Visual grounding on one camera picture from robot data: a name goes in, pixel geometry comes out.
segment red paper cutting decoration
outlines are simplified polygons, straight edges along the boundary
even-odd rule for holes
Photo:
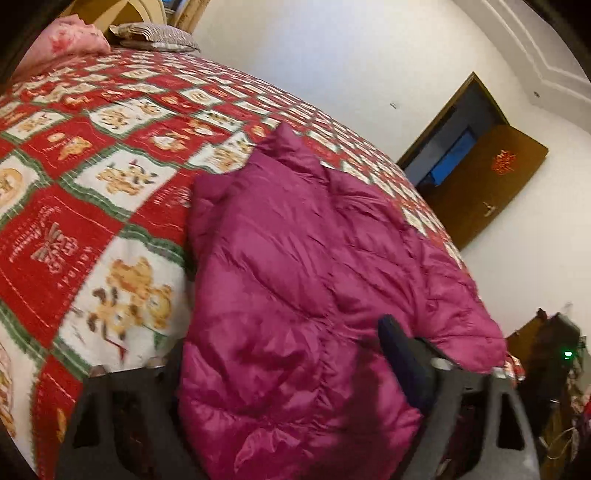
[[[511,168],[511,164],[516,159],[515,154],[511,153],[509,150],[501,150],[501,153],[495,157],[492,163],[492,171],[497,172],[499,175],[514,171],[513,168]]]

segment blue object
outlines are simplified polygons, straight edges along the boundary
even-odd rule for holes
[[[472,133],[472,130],[464,130],[464,133],[431,169],[430,173],[433,176],[436,186],[441,185],[443,180],[458,166],[475,144],[476,137]]]

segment open door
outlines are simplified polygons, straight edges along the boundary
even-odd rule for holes
[[[424,199],[461,250],[509,205],[547,153],[519,130],[497,125]]]

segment black electronic device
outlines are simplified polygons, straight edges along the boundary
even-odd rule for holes
[[[535,438],[542,435],[562,395],[580,334],[579,328],[561,313],[540,326],[528,359],[527,376],[518,387]]]

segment cable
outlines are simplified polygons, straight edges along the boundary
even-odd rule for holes
[[[571,428],[569,428],[569,429],[566,429],[565,431],[561,432],[561,433],[560,433],[560,434],[559,434],[559,435],[558,435],[556,438],[554,438],[554,439],[553,439],[553,440],[550,442],[550,444],[548,445],[548,452],[550,451],[550,449],[552,448],[552,445],[554,444],[554,442],[555,442],[556,440],[559,440],[559,439],[561,439],[561,438],[564,436],[564,434],[565,434],[565,433],[572,432],[572,431],[573,431],[573,430],[575,430],[575,429],[576,429],[575,427],[571,427]],[[568,442],[566,442],[566,445],[564,445],[564,448],[562,449],[562,452],[560,452],[560,455],[558,455],[558,457],[551,457],[551,456],[549,456],[548,454],[546,454],[546,458],[547,458],[548,460],[558,460],[560,457],[562,457],[562,456],[564,455],[564,453],[566,452],[566,449],[567,449],[567,448],[568,448],[568,446],[569,446],[569,445],[572,443],[572,441],[573,441],[573,439],[572,439],[572,437],[571,437],[571,438],[569,439],[569,441],[568,441]]]

